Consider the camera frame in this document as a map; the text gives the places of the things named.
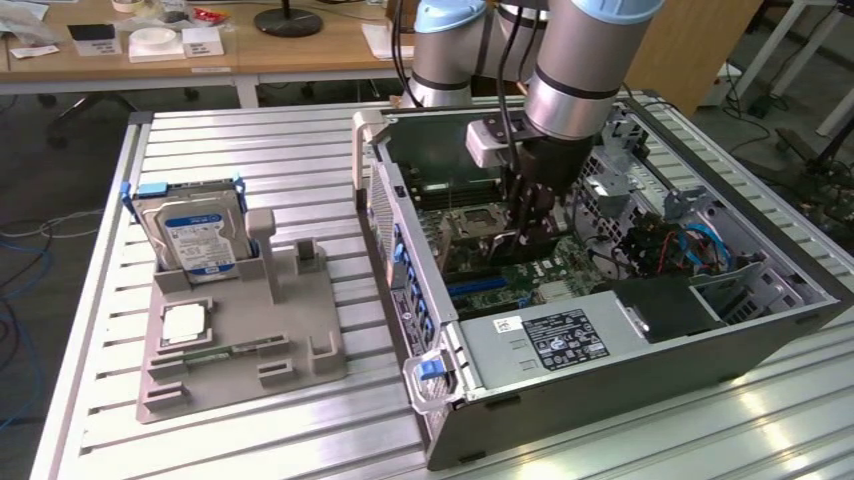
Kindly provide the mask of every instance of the hard drive label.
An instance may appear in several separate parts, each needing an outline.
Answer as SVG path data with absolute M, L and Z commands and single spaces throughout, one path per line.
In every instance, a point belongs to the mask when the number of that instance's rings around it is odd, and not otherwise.
M 225 226 L 219 214 L 171 218 L 165 221 L 169 241 L 181 267 L 195 275 L 212 275 L 235 266 L 231 241 L 219 234 Z

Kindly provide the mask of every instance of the white paper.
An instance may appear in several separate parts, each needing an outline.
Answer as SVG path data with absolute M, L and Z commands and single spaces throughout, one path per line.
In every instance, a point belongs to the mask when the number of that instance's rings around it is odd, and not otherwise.
M 32 14 L 36 16 L 36 18 L 44 21 L 44 16 L 48 14 L 48 8 L 49 8 L 46 5 L 40 5 L 37 3 L 29 3 L 29 2 L 14 2 L 14 4 L 20 5 L 26 10 L 29 10 Z M 9 28 L 9 26 L 5 23 L 2 23 L 2 20 L 0 20 L 0 32 L 10 32 L 10 31 L 12 29 Z
M 36 47 L 36 48 L 12 48 L 9 49 L 14 58 L 29 58 L 29 57 L 40 57 L 41 55 L 48 55 L 50 53 L 58 52 L 58 48 L 53 45 L 48 45 L 46 47 Z
M 361 33 L 368 42 L 371 53 L 380 60 L 391 60 L 391 30 L 384 25 L 361 24 Z M 400 47 L 403 58 L 412 58 L 415 47 Z
M 495 331 L 497 333 L 512 332 L 513 330 L 521 329 L 521 317 L 499 318 L 497 320 L 492 320 L 492 324 L 495 325 Z

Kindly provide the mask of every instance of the white box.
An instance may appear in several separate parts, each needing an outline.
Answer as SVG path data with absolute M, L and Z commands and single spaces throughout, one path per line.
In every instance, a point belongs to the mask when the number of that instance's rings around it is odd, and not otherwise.
M 219 29 L 215 27 L 185 28 L 181 31 L 181 42 L 187 58 L 225 54 L 223 41 L 219 38 Z
M 173 45 L 157 50 L 134 45 L 133 42 L 130 42 L 128 48 L 128 60 L 130 60 L 130 63 L 163 62 L 165 60 L 183 60 L 184 58 L 187 58 L 184 56 L 184 49 L 177 41 Z
M 706 98 L 699 104 L 700 107 L 716 107 L 723 103 L 723 99 L 726 98 L 727 93 L 734 88 L 738 80 L 742 78 L 742 71 L 724 63 L 718 71 L 718 77 L 715 78 L 714 84 L 711 86 L 711 90 L 708 94 L 706 94 Z

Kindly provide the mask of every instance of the barcode sticker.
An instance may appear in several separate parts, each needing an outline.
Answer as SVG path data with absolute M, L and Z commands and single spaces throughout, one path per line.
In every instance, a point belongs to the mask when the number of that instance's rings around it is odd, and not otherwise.
M 521 317 L 507 317 L 492 320 L 495 330 L 497 333 L 512 332 L 513 330 L 521 330 Z
M 192 73 L 229 73 L 231 67 L 193 67 Z

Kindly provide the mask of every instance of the sticker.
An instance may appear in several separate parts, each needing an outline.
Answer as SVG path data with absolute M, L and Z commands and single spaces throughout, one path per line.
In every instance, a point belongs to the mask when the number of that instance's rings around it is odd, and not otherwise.
M 219 214 L 169 218 L 165 221 L 175 254 L 187 272 L 211 275 L 233 268 L 231 242 L 219 234 L 224 226 Z
M 29 57 L 40 57 L 41 55 L 48 55 L 50 53 L 58 52 L 58 48 L 53 45 L 48 45 L 46 47 L 34 47 L 34 48 L 12 48 L 9 49 L 14 58 L 29 58 Z
M 231 73 L 231 67 L 193 67 L 192 73 Z
M 521 329 L 521 317 L 507 317 L 492 320 L 497 333 L 512 332 Z
M 583 310 L 528 320 L 521 325 L 543 367 L 551 371 L 608 356 Z

